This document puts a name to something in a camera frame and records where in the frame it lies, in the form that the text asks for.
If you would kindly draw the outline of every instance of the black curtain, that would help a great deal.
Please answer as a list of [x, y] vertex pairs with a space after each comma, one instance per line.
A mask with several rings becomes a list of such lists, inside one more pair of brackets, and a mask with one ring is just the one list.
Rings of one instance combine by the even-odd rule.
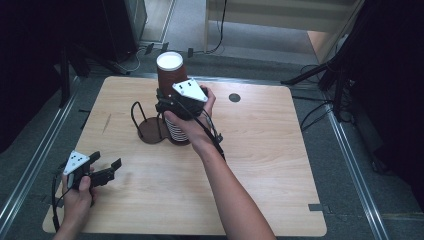
[[0, 152], [60, 86], [56, 4], [0, 2]]
[[422, 209], [423, 13], [422, 1], [382, 1], [349, 55], [351, 93], [384, 142], [374, 154], [411, 185]]

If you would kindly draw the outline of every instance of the wooden table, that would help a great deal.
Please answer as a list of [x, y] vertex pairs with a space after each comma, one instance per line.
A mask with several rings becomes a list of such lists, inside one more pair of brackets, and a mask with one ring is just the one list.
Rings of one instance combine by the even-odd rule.
[[[283, 86], [204, 82], [215, 93], [213, 121], [227, 163], [277, 236], [323, 236], [319, 199], [290, 90]], [[202, 162], [191, 145], [142, 142], [130, 109], [156, 116], [157, 80], [109, 77], [76, 150], [100, 151], [96, 171], [122, 158], [115, 180], [100, 187], [88, 233], [224, 235]], [[229, 100], [231, 93], [240, 102]], [[139, 121], [141, 114], [136, 114]], [[58, 209], [62, 219], [62, 209]], [[54, 232], [51, 209], [43, 229]]]

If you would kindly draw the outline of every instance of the tripod leg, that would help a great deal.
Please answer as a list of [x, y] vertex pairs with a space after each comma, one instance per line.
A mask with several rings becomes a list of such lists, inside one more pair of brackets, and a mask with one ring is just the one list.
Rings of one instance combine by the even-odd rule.
[[339, 71], [335, 72], [333, 69], [328, 69], [318, 82], [318, 88], [321, 91], [327, 91], [330, 89], [337, 79], [336, 73], [339, 73]]
[[338, 122], [342, 120], [340, 116], [340, 111], [342, 107], [343, 88], [345, 86], [346, 81], [347, 81], [346, 71], [344, 68], [341, 68], [339, 78], [336, 80], [336, 92], [334, 95], [334, 102], [333, 102], [333, 113]]
[[85, 49], [81, 46], [78, 46], [75, 44], [76, 49], [78, 49], [78, 51], [80, 51], [82, 54], [86, 55], [87, 57], [93, 59], [94, 61], [100, 63], [101, 65], [103, 65], [105, 68], [111, 70], [112, 72], [116, 73], [116, 74], [122, 74], [122, 75], [128, 75], [129, 73], [127, 72], [122, 72], [121, 69], [113, 66], [112, 64], [110, 64], [108, 61], [104, 60], [103, 58], [97, 56], [96, 54], [92, 53], [91, 51], [89, 51], [88, 49]]
[[88, 74], [90, 74], [90, 67], [85, 61], [84, 56], [71, 44], [67, 45], [67, 54], [69, 63], [74, 68], [77, 76], [88, 77]]
[[303, 80], [308, 79], [308, 78], [310, 78], [310, 77], [312, 77], [312, 76], [314, 76], [314, 75], [316, 75], [316, 74], [318, 74], [318, 73], [320, 73], [324, 70], [327, 70], [327, 67], [328, 67], [328, 64], [323, 63], [323, 64], [321, 64], [321, 65], [319, 65], [319, 66], [317, 66], [317, 67], [315, 67], [315, 68], [313, 68], [313, 69], [311, 69], [311, 70], [309, 70], [309, 71], [307, 71], [307, 72], [305, 72], [305, 73], [303, 73], [303, 74], [301, 74], [301, 75], [299, 75], [299, 76], [297, 76], [297, 77], [295, 77], [291, 80], [280, 81], [280, 83], [283, 84], [283, 85], [295, 85], [295, 84], [300, 83]]
[[69, 86], [69, 65], [65, 46], [62, 48], [61, 51], [60, 79], [62, 88], [62, 99], [60, 101], [59, 107], [62, 108], [63, 106], [65, 106], [65, 103], [69, 100], [69, 96], [71, 95], [71, 90]]

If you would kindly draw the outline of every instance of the person's left hand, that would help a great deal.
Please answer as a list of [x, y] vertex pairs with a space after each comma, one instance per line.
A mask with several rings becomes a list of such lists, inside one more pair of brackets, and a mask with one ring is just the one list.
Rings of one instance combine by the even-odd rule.
[[79, 190], [71, 189], [68, 193], [68, 181], [67, 176], [62, 174], [62, 194], [66, 193], [63, 197], [65, 215], [61, 227], [56, 234], [57, 239], [62, 239], [59, 236], [66, 236], [66, 239], [74, 239], [84, 228], [88, 221], [88, 213], [92, 204], [92, 201], [97, 199], [97, 191], [95, 188], [91, 189], [91, 179], [88, 176], [84, 176], [81, 179]]

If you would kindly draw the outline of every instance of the forearm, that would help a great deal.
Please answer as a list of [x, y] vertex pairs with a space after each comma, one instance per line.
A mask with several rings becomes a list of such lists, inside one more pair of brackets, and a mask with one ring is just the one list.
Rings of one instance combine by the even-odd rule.
[[62, 224], [59, 231], [57, 231], [56, 235], [53, 237], [53, 240], [74, 240], [77, 239], [78, 234], [79, 230], [76, 227]]
[[275, 239], [256, 203], [212, 143], [194, 145], [203, 161], [229, 239]]

